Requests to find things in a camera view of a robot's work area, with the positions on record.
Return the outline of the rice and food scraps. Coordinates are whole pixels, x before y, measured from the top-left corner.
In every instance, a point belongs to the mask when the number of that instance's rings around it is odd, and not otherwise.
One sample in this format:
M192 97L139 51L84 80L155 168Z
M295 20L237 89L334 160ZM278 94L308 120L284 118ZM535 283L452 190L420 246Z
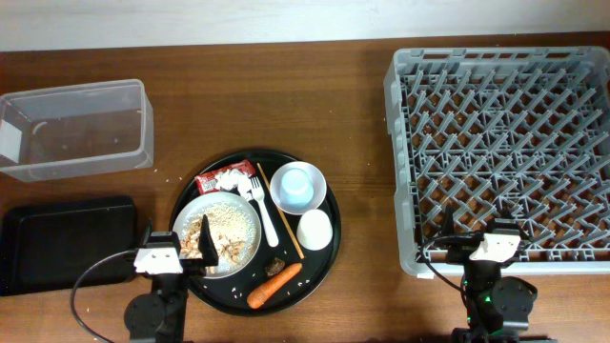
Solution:
M248 229L252 221L237 207L228 203L213 204L201 213L191 215L180 239L180 256L183 258L199 258L198 249L203 216L209 222L210 234L217 250L219 260L228 262L232 267L241 259L240 255L246 249Z

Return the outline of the white plate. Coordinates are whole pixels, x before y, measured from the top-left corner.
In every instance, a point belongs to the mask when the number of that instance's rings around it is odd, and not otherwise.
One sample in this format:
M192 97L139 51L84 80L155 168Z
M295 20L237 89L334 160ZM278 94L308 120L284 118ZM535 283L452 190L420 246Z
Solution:
M188 202L187 206L180 211L173 224L173 231L177 233L179 240L184 235L183 230L191 215L201 213L208 206L219 203L228 203L237 207L240 212L252 221L252 224L248 229L246 249L240 255L241 259L238 264L232 267L228 262L220 261L218 256L218 265L216 267L208 267L206 270L206 277L211 279L228 277L244 269L254 258L262 235L258 214L248 201L231 192L212 192L196 197Z

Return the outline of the red snack wrapper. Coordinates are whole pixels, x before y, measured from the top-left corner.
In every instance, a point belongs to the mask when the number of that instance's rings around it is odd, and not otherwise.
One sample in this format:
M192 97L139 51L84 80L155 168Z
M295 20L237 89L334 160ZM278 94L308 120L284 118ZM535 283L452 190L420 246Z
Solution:
M233 163L227 167L223 167L214 171L207 171L204 172L203 174L198 175L195 178L195 182L196 185L198 187L199 193L201 195L207 194L207 193L211 193L211 192L223 192L223 191L219 191L217 190L214 186L216 184L216 181L214 179L214 177L219 174L220 172L225 172L228 170L239 170L241 172L247 173L250 176L250 179L255 176L255 169L253 167L253 165L246 159L237 162L237 163Z

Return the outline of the white tissue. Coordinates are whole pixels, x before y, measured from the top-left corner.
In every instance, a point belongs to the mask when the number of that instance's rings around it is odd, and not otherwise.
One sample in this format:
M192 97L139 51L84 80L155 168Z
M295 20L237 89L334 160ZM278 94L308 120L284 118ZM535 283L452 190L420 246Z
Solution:
M214 177L216 184L215 188L219 191L230 192L237 190L238 194L246 199L252 201L252 181L247 173L239 170L228 170L222 171Z

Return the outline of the brown food chunk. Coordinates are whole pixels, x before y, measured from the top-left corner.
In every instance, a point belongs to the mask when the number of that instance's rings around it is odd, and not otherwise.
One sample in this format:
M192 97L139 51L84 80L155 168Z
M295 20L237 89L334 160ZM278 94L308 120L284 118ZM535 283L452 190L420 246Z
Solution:
M285 262L282 259L275 257L266 265L265 273L268 277L272 277L280 273L284 268Z

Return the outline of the orange carrot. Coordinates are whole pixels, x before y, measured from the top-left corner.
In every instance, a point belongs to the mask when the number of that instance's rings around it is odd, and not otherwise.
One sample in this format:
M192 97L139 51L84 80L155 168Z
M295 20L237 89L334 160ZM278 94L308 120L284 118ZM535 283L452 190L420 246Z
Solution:
M287 282L301 272L303 265L294 263L276 274L274 277L259 285L247 297L247 304L251 309L260 308Z

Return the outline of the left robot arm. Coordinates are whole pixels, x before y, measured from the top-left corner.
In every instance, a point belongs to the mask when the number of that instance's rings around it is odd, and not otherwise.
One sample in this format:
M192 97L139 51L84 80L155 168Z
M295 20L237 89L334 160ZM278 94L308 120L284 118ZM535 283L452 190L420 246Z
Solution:
M127 306L124 324L131 342L181 342L184 340L188 284L218 265L218 254L210 234L209 220L199 225L198 258L181 258L176 232L147 228L137 247L135 272L152 281L148 293L138 295Z

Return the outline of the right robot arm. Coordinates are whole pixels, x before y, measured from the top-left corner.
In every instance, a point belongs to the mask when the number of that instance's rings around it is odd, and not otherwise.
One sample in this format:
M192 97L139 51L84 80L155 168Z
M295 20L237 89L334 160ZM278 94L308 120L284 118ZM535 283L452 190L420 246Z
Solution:
M463 268L459 290L468 326L452 331L453 342L518 342L529 328L528 316L538 298L531 283L502 271L530 243L517 219L504 211L478 232L458 233L451 207L442 219L440 246L446 262Z

